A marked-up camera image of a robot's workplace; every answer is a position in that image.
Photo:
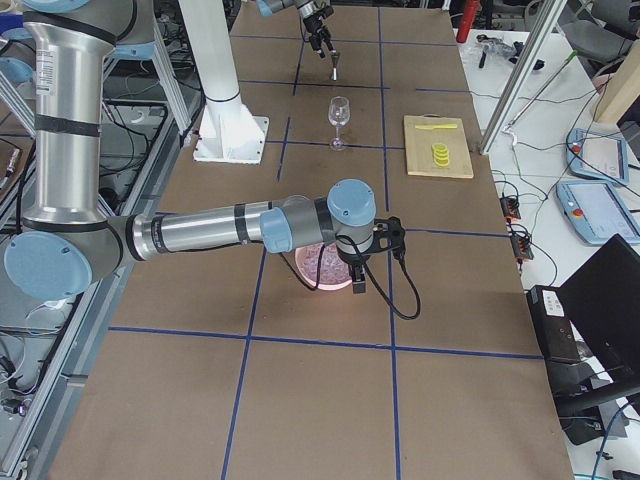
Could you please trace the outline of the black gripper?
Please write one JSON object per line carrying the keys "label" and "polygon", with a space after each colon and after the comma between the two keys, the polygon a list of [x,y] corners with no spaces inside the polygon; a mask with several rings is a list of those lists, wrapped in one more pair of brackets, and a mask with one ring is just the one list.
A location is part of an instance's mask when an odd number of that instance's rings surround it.
{"label": "black gripper", "polygon": [[331,5],[302,5],[300,18],[309,34],[309,43],[314,52],[322,59],[326,57],[322,45],[325,44],[330,55],[336,54],[336,49],[331,41],[331,33],[324,21],[333,14]]}
{"label": "black gripper", "polygon": [[352,280],[352,292],[366,292],[366,263],[369,256],[362,253],[358,244],[347,235],[337,236],[337,252],[339,258],[348,266]]}

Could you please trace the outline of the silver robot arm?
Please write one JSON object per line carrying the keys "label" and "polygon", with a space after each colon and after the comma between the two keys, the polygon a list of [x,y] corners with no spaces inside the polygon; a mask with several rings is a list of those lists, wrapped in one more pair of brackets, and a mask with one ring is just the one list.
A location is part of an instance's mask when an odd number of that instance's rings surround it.
{"label": "silver robot arm", "polygon": [[271,253],[324,243],[345,260],[373,250],[376,205],[357,179],[324,198],[291,196],[188,215],[108,216],[98,208],[103,63],[117,47],[153,48],[148,1],[28,1],[36,45],[33,205],[7,246],[9,279],[29,296],[60,300],[159,254],[262,244]]}
{"label": "silver robot arm", "polygon": [[331,33],[325,21],[334,14],[329,1],[315,0],[265,0],[256,5],[263,16],[271,16],[290,7],[295,7],[307,33],[307,40],[312,50],[320,58],[325,57],[323,46],[326,46],[332,57],[339,55],[333,46]]}

